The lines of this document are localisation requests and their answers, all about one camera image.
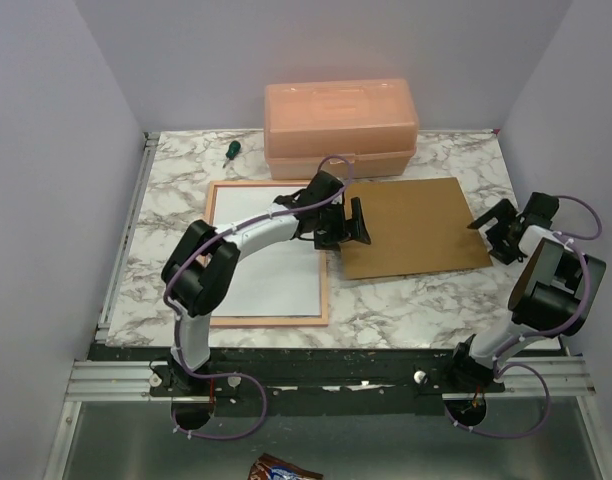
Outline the brown fibreboard backing board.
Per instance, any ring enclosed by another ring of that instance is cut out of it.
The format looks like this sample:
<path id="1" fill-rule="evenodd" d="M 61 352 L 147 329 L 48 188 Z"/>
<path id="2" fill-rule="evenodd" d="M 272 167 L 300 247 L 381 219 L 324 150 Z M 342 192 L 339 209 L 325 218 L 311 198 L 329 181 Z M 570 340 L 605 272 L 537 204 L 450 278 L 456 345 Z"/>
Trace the brown fibreboard backing board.
<path id="1" fill-rule="evenodd" d="M 492 261 L 454 177 L 354 183 L 371 243 L 341 247 L 348 280 L 486 268 Z"/>

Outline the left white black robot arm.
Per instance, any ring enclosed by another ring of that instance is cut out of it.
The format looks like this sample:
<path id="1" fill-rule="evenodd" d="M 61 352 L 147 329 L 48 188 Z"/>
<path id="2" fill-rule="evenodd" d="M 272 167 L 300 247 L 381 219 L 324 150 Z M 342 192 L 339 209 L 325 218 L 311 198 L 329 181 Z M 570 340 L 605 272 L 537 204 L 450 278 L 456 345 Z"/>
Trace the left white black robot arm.
<path id="1" fill-rule="evenodd" d="M 212 312 L 225 299 L 238 263 L 277 243 L 314 236 L 316 250 L 338 250 L 349 241 L 371 238 L 358 197 L 345 198 L 349 181 L 320 170 L 310 183 L 276 197 L 262 213 L 216 227 L 193 222 L 166 262 L 163 301 L 174 312 L 173 382 L 187 395 L 200 393 L 208 380 Z"/>

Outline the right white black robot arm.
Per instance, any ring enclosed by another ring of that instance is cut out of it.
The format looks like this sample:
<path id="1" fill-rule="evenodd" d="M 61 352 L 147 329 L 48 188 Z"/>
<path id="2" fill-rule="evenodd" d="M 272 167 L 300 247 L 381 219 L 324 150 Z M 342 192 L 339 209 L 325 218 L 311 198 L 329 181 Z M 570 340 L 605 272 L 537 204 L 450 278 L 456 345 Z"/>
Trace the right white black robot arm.
<path id="1" fill-rule="evenodd" d="M 552 222 L 562 200 L 587 209 L 596 231 L 581 235 L 554 230 Z M 575 335 L 606 271 L 604 261 L 585 254 L 578 245 L 598 239 L 603 232 L 600 216 L 581 199 L 534 192 L 521 211 L 502 199 L 468 227 L 478 230 L 490 221 L 495 222 L 485 232 L 490 255 L 505 265 L 524 262 L 526 266 L 508 300 L 511 317 L 455 348 L 445 371 L 448 384 L 460 392 L 489 385 L 501 375 L 503 364 L 537 341 Z"/>

